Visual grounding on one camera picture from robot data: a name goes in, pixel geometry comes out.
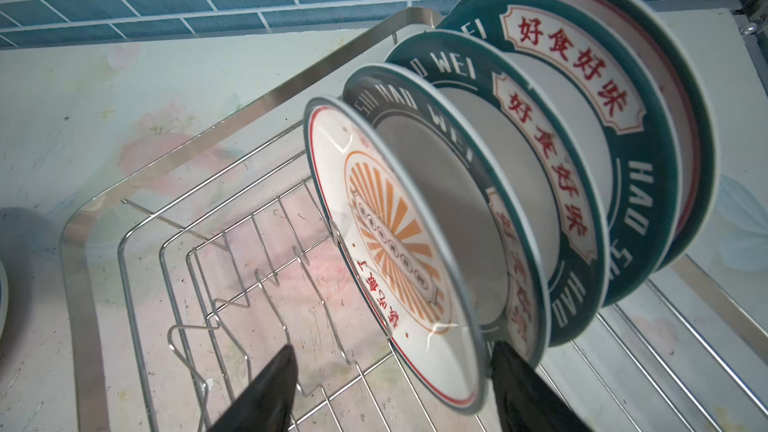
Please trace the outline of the white plate red characters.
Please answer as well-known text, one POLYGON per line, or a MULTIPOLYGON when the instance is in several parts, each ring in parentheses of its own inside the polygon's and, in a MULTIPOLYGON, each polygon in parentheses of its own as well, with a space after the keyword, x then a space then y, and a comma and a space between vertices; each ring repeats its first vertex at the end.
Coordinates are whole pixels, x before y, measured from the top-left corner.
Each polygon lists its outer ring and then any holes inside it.
POLYGON ((0 335, 3 334, 10 305, 10 290, 6 268, 0 262, 0 335))

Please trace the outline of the white plate orange sunburst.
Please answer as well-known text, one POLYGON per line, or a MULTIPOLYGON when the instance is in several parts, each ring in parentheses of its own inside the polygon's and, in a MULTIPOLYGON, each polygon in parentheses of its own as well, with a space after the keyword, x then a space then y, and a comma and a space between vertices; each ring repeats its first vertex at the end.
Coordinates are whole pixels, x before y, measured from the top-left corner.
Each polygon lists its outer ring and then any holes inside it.
POLYGON ((331 237, 395 353, 440 402, 476 413, 486 358, 468 288, 425 197, 346 102, 310 99, 304 142, 331 237))

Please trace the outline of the metal wire dish rack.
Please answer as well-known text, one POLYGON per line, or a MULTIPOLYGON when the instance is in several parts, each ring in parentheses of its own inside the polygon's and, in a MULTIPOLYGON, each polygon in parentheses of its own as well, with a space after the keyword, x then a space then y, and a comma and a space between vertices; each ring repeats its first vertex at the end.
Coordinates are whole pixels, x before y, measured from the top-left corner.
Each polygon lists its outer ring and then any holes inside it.
MULTIPOLYGON (((306 101, 434 28, 411 7, 357 32, 307 70, 97 194, 66 224, 61 256, 81 431, 204 431, 285 344, 299 381, 296 431, 495 431, 494 405, 442 405, 385 337, 347 272, 311 182, 306 101)), ((741 17, 691 4, 667 21, 697 32, 725 147, 721 190, 688 252, 539 375, 597 431, 763 431, 767 263, 725 263, 738 213, 767 203, 767 98, 741 17)))

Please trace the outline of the small red rimmed white plate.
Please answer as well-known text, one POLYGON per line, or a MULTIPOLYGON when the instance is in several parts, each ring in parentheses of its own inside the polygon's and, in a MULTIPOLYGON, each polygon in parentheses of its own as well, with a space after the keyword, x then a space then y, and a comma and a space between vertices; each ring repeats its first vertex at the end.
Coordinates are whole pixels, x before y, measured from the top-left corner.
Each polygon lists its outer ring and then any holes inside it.
MULTIPOLYGON (((459 0, 463 5, 471 0, 459 0)), ((566 0, 596 15, 617 32, 649 67, 671 105, 681 138, 684 164, 691 167, 690 190, 683 216, 660 266, 684 255, 714 207, 720 154, 714 108, 696 68, 680 40, 643 0, 566 0)))

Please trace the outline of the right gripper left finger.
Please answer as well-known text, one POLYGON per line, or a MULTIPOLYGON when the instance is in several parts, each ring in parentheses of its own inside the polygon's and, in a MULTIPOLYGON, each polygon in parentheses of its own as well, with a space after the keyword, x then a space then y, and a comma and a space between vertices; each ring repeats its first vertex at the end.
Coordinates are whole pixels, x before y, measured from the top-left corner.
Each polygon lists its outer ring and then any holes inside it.
POLYGON ((297 381, 294 348, 285 345, 209 431, 287 431, 297 381))

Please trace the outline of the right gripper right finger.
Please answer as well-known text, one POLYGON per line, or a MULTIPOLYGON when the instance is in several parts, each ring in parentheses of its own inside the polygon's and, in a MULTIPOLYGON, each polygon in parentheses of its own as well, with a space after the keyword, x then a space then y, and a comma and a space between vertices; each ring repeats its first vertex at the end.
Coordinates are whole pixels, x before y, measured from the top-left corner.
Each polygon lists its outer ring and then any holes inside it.
POLYGON ((590 431, 506 342, 496 342, 491 379, 502 431, 590 431))

